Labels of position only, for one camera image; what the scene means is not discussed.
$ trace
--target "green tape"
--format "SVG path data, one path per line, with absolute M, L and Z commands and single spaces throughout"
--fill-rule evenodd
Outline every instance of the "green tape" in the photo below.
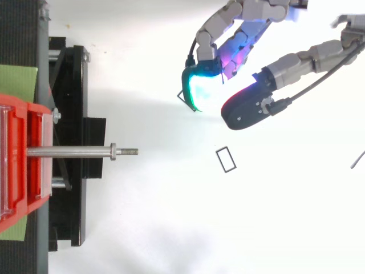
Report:
M 33 102 L 37 71 L 36 67 L 0 65 L 0 93 Z
M 37 72 L 36 67 L 0 65 L 0 94 L 33 102 Z M 0 240 L 24 241 L 26 227 L 27 216 L 24 216 L 17 224 L 0 233 Z

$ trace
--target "red clamp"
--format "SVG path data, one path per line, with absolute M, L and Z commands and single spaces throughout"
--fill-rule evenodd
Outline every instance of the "red clamp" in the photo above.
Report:
M 0 233 L 49 199 L 52 159 L 27 158 L 27 147 L 52 140 L 49 109 L 0 94 Z

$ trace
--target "robotic hand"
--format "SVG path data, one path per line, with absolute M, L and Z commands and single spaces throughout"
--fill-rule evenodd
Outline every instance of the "robotic hand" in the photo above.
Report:
M 290 9 L 307 9 L 308 0 L 230 0 L 210 17 L 196 34 L 185 70 L 182 73 L 182 92 L 187 105 L 200 110 L 197 97 L 204 97 L 204 84 L 196 85 L 194 79 L 216 79 L 224 84 L 237 75 L 254 44 L 273 22 L 284 21 Z M 219 49 L 215 41 L 233 25 L 235 19 L 244 20 L 240 28 Z M 319 85 L 343 65 L 350 65 L 365 48 L 365 15 L 341 15 L 332 24 L 337 27 L 347 23 L 340 40 L 313 46 L 308 51 L 287 54 L 254 74 L 255 83 L 232 96 L 222 107 L 221 115 L 232 130 L 248 128 L 268 116 L 285 110 L 293 101 Z M 197 60 L 194 61 L 194 48 Z M 291 98 L 275 102 L 272 94 L 301 79 L 310 72 L 328 73 Z

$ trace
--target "screw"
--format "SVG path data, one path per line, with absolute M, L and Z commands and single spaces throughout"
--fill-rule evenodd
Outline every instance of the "screw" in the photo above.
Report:
M 86 63 L 90 63 L 91 62 L 91 56 L 90 53 L 84 53 L 84 61 Z
M 61 113 L 58 112 L 58 108 L 55 108 L 52 114 L 53 114 L 53 123 L 57 124 L 58 120 L 62 118 L 62 115 Z

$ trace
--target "bolt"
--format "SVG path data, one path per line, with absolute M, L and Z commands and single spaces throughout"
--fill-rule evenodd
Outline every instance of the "bolt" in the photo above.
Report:
M 117 148 L 117 155 L 138 155 L 138 148 Z
M 90 53 L 84 53 L 84 61 L 86 63 L 90 63 L 91 62 L 91 56 Z
M 47 4 L 43 4 L 42 7 L 39 9 L 39 17 L 43 21 L 50 21 L 50 11 L 48 9 Z
M 53 114 L 53 123 L 57 124 L 58 120 L 62 118 L 62 115 L 61 113 L 58 112 L 58 108 L 55 108 L 52 114 Z

